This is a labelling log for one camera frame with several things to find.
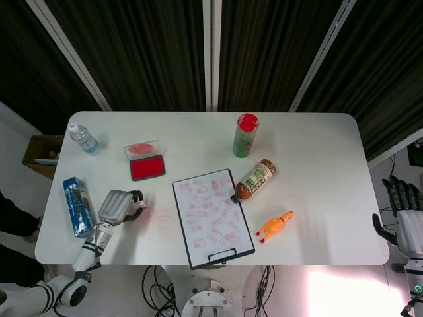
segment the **plastic bottle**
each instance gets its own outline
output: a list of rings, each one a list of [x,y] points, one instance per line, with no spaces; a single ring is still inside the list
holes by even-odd
[[[71,139],[78,143],[86,153],[94,155],[100,151],[100,143],[88,132],[86,127],[71,123],[67,128],[71,132]]]
[[[256,137],[258,118],[254,114],[241,114],[238,118],[232,151],[237,157],[246,157]]]
[[[250,198],[275,172],[274,164],[266,158],[262,159],[251,173],[235,186],[235,195],[231,196],[231,201],[238,203],[241,199]]]

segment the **white table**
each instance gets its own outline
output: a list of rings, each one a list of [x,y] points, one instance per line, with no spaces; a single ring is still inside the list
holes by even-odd
[[[172,182],[230,168],[237,182],[263,158],[277,174],[242,203],[252,233],[269,218],[295,212],[285,229],[265,244],[253,237],[255,254],[227,265],[380,265],[387,243],[372,226],[378,207],[355,120],[346,114],[259,113],[260,127],[246,158],[232,153],[240,113],[79,112],[103,144],[86,155],[66,133],[52,183],[36,257],[71,264],[83,239],[75,238],[62,181],[85,181],[97,212],[111,189],[141,190],[149,208],[137,221],[114,228],[103,264],[188,265]],[[159,140],[166,174],[133,182],[123,147]]]

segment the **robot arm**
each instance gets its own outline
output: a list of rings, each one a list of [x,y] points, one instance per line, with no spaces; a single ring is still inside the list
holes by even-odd
[[[383,180],[395,217],[395,233],[387,232],[379,216],[373,214],[373,226],[379,236],[398,246],[400,253],[408,258],[405,274],[412,299],[401,312],[410,317],[414,307],[416,317],[423,317],[423,198],[416,186],[390,176]]]
[[[75,277],[57,276],[45,285],[23,291],[0,291],[0,316],[37,316],[51,308],[56,311],[58,303],[77,306],[91,282],[89,272],[101,267],[100,257],[113,235],[113,227],[136,220],[146,207],[140,191],[111,190],[98,212],[101,223],[92,230],[72,264]]]

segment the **toy chicken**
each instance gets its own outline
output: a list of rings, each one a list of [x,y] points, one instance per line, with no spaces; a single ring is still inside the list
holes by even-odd
[[[288,211],[285,215],[282,217],[276,217],[270,219],[267,223],[264,224],[261,229],[256,232],[257,236],[260,236],[263,233],[266,233],[266,236],[262,240],[260,240],[261,243],[264,243],[265,241],[272,238],[275,234],[280,232],[287,223],[288,220],[290,220],[293,217],[293,211]]]

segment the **bottle cap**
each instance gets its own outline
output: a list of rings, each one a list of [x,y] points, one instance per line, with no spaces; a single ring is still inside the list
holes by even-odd
[[[77,124],[71,123],[67,127],[70,132],[77,133],[79,131],[79,126]]]
[[[254,114],[241,114],[238,118],[238,126],[244,132],[253,132],[258,129],[258,118]]]
[[[238,198],[236,195],[232,195],[232,196],[231,196],[231,201],[232,201],[233,203],[238,203],[238,202],[239,202],[239,198]]]

